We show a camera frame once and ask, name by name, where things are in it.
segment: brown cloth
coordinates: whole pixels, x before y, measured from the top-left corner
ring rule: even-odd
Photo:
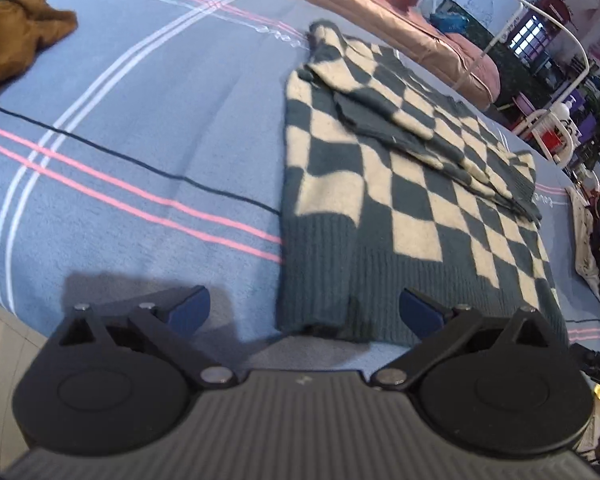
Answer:
[[[75,12],[55,10],[46,0],[0,0],[0,85],[22,74],[37,51],[77,26]]]

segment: screw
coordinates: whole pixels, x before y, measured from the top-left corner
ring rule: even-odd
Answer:
[[[386,386],[397,386],[407,380],[407,374],[398,368],[385,368],[376,374],[376,380]]]
[[[209,384],[225,384],[234,376],[234,373],[223,366],[210,366],[200,372],[200,377],[205,383]]]

